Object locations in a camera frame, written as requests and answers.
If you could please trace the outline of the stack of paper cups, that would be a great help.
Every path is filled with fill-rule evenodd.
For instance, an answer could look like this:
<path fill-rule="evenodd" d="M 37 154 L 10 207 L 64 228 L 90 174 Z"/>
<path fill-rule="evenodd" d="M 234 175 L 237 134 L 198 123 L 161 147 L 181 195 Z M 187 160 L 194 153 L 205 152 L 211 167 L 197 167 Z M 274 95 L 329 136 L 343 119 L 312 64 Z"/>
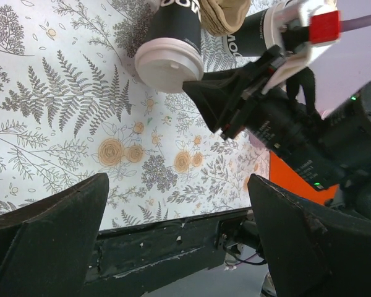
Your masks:
<path fill-rule="evenodd" d="M 247 16 L 238 31 L 222 37 L 224 51 L 236 58 L 252 58 L 261 56 L 272 46 L 281 46 L 275 14 L 288 2 L 280 1 L 268 9 Z"/>

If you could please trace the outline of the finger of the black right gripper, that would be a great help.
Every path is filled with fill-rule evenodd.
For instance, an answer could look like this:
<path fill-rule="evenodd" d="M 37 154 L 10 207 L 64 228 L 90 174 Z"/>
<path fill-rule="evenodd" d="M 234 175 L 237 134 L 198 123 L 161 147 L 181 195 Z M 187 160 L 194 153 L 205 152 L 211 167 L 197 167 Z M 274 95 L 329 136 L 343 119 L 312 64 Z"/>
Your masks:
<path fill-rule="evenodd" d="M 206 72 L 202 80 L 182 84 L 209 130 L 239 133 L 246 128 L 252 110 L 277 86 L 268 84 L 284 65 L 278 45 L 266 50 L 255 62 L 221 72 Z"/>

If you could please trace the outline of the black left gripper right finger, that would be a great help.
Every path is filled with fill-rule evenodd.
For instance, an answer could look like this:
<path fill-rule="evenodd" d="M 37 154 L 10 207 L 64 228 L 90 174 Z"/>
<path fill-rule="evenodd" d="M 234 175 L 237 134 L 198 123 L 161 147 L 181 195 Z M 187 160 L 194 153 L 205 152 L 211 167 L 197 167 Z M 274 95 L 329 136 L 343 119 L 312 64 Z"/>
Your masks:
<path fill-rule="evenodd" d="M 371 296 L 371 222 L 252 174 L 263 253 L 278 296 Z"/>

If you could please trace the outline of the white cup lid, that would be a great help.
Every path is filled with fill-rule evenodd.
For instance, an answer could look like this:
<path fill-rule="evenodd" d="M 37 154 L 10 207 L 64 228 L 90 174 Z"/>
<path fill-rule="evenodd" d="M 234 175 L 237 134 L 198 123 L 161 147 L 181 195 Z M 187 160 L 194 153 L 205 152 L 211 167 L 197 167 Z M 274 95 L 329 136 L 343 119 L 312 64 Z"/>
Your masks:
<path fill-rule="evenodd" d="M 134 57 L 143 83 L 164 93 L 181 93 L 186 81 L 200 80 L 203 61 L 198 51 L 175 38 L 156 38 L 144 43 Z"/>

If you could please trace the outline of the black paper coffee cup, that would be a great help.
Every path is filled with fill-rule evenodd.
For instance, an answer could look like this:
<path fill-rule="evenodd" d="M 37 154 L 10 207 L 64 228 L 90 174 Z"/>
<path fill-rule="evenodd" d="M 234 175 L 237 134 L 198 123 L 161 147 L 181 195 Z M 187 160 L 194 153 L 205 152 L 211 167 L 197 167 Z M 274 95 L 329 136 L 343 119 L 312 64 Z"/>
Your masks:
<path fill-rule="evenodd" d="M 183 41 L 201 54 L 201 9 L 199 1 L 160 1 L 145 41 L 174 38 Z"/>

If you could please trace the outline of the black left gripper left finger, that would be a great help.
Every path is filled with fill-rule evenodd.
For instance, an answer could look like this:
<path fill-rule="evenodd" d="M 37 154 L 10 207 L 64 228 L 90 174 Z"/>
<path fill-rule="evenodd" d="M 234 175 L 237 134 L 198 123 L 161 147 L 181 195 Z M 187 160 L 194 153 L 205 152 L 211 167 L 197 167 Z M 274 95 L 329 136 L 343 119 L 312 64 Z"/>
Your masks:
<path fill-rule="evenodd" d="M 0 215 L 0 296 L 80 296 L 108 192 L 99 173 Z"/>

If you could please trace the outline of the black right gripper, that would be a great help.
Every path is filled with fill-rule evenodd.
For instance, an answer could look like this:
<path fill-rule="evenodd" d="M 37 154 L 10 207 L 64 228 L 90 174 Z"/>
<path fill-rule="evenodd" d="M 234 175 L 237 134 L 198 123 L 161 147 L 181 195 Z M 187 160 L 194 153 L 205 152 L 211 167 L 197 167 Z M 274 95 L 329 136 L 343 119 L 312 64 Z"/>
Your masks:
<path fill-rule="evenodd" d="M 266 94 L 237 80 L 223 92 L 225 138 L 248 129 L 315 190 L 371 191 L 371 81 L 325 118 L 315 109 L 313 79 L 289 79 L 285 90 Z"/>

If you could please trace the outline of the orange paper bag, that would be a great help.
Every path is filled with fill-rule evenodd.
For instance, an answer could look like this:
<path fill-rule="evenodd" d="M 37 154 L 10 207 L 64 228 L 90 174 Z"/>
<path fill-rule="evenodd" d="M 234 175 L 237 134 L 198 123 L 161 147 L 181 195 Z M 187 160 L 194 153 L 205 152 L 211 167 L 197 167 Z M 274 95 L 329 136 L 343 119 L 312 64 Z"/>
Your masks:
<path fill-rule="evenodd" d="M 273 152 L 270 152 L 269 179 L 271 182 L 290 191 L 291 193 L 320 205 L 323 205 L 326 200 L 334 198 L 338 190 L 338 185 L 336 185 L 324 191 L 315 191 L 312 186 L 307 184 Z"/>

